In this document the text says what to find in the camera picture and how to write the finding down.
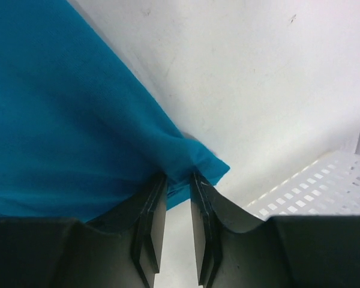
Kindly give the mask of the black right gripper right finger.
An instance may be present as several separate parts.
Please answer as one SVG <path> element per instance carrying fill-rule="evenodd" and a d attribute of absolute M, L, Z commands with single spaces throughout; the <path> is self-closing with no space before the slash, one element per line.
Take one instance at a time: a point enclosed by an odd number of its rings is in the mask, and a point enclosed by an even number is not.
<path fill-rule="evenodd" d="M 272 227 L 246 212 L 202 175 L 190 177 L 198 282 L 203 287 L 271 287 Z"/>

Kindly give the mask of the teal t shirt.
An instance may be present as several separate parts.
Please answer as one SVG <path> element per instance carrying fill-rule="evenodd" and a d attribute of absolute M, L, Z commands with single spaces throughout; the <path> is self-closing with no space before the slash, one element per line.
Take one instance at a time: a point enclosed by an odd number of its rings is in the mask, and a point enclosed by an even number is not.
<path fill-rule="evenodd" d="M 173 207 L 228 171 L 67 1 L 0 1 L 0 217 L 89 221 L 158 172 Z"/>

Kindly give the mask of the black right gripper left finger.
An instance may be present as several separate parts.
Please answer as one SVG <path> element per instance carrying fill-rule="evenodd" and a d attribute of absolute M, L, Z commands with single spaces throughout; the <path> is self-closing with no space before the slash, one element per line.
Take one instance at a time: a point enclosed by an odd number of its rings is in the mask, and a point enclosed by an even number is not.
<path fill-rule="evenodd" d="M 74 228 L 69 287 L 153 287 L 160 271 L 167 178 L 158 173 L 109 212 Z"/>

